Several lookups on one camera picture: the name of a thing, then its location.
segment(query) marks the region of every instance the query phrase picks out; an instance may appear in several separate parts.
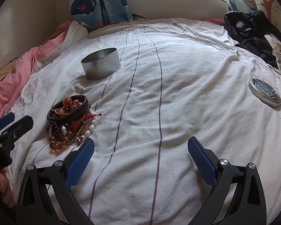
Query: black puffer jacket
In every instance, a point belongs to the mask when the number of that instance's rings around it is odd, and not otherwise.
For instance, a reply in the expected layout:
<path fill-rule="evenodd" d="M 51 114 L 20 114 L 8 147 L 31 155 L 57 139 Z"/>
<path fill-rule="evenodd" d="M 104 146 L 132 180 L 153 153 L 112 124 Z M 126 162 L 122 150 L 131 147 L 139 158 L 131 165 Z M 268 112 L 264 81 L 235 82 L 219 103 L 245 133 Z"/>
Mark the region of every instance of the black puffer jacket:
<path fill-rule="evenodd" d="M 273 34 L 281 42 L 280 31 L 271 24 L 262 11 L 228 12 L 224 16 L 228 35 L 237 40 L 245 49 L 274 68 L 278 68 L 272 47 L 264 35 Z"/>

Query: pile of bracelets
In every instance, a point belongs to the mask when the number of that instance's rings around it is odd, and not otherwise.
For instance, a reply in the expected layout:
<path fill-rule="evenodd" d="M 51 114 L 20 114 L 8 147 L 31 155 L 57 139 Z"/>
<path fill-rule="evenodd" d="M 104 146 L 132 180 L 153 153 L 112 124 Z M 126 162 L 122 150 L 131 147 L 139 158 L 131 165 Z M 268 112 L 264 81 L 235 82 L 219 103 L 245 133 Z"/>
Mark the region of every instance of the pile of bracelets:
<path fill-rule="evenodd" d="M 72 143 L 80 145 L 95 130 L 97 116 L 86 96 L 76 95 L 57 103 L 47 115 L 49 145 L 62 150 Z"/>

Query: blue gripper pad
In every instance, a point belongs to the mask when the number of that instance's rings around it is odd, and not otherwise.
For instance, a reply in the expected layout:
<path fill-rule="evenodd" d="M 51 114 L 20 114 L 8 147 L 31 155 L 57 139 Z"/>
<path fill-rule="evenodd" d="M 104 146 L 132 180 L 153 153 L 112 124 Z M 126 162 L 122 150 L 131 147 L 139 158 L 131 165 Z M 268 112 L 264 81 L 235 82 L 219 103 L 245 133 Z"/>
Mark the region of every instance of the blue gripper pad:
<path fill-rule="evenodd" d="M 205 183 L 214 188 L 217 185 L 216 169 L 202 150 L 202 147 L 193 137 L 189 138 L 187 147 Z"/>
<path fill-rule="evenodd" d="M 12 112 L 0 118 L 0 131 L 4 129 L 7 125 L 11 124 L 14 120 L 15 120 L 15 115 Z"/>
<path fill-rule="evenodd" d="M 79 150 L 79 153 L 72 161 L 68 170 L 66 171 L 66 186 L 71 189 L 72 186 L 78 184 L 87 164 L 89 163 L 95 151 L 95 143 L 92 139 L 87 138 L 85 146 Z"/>

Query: pink blanket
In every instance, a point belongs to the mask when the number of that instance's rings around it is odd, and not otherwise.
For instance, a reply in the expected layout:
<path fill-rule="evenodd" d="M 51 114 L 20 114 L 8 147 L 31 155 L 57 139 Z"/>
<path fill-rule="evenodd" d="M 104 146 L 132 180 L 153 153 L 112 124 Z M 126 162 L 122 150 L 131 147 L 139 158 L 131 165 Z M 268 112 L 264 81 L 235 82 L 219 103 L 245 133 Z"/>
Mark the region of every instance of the pink blanket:
<path fill-rule="evenodd" d="M 62 34 L 41 46 L 32 48 L 16 60 L 12 71 L 0 82 L 0 118 L 5 110 L 12 107 L 20 97 L 21 90 L 28 82 L 31 70 L 36 66 L 38 60 L 54 52 L 65 40 L 70 24 L 70 22 L 63 23 L 58 27 L 66 28 Z"/>

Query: white bead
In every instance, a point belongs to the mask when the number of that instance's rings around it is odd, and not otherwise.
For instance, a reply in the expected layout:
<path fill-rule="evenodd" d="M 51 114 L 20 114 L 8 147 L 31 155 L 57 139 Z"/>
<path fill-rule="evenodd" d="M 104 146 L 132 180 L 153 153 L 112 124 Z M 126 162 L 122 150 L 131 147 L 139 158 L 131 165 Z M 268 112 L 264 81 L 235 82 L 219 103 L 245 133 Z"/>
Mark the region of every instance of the white bead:
<path fill-rule="evenodd" d="M 93 132 L 94 130 L 95 130 L 95 125 L 90 125 L 89 126 L 89 128 L 88 128 L 88 130 L 90 131 L 90 132 Z"/>
<path fill-rule="evenodd" d="M 84 136 L 85 136 L 86 138 L 89 137 L 89 136 L 90 136 L 90 131 L 89 131 L 89 130 L 85 131 Z"/>

